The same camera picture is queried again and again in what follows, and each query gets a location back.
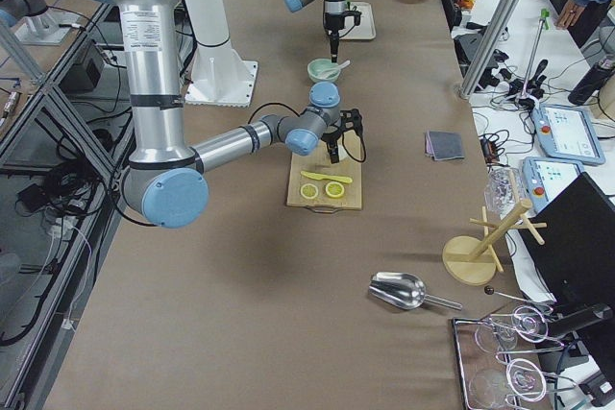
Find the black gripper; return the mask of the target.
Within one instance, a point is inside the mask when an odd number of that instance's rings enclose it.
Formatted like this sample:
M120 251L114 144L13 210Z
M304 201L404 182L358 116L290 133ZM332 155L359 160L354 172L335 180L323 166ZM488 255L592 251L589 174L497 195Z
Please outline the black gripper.
M354 131L357 137L363 139L362 116L358 109L342 109L340 117L332 126L331 132L325 132L321 136L321 140L327 144L327 151L331 164L338 163L339 146L337 140L340 139L345 132Z
M325 0L323 6L323 27L329 36L331 62L338 63L339 32L346 28L347 17L352 18L352 27L358 26L361 11L346 0Z

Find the person's hand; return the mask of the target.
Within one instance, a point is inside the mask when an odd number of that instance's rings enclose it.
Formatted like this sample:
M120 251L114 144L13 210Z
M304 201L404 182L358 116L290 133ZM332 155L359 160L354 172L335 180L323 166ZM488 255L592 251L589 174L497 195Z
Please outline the person's hand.
M559 17L555 23L557 29L568 29L573 27L585 8L575 2L575 0L568 0L562 8Z

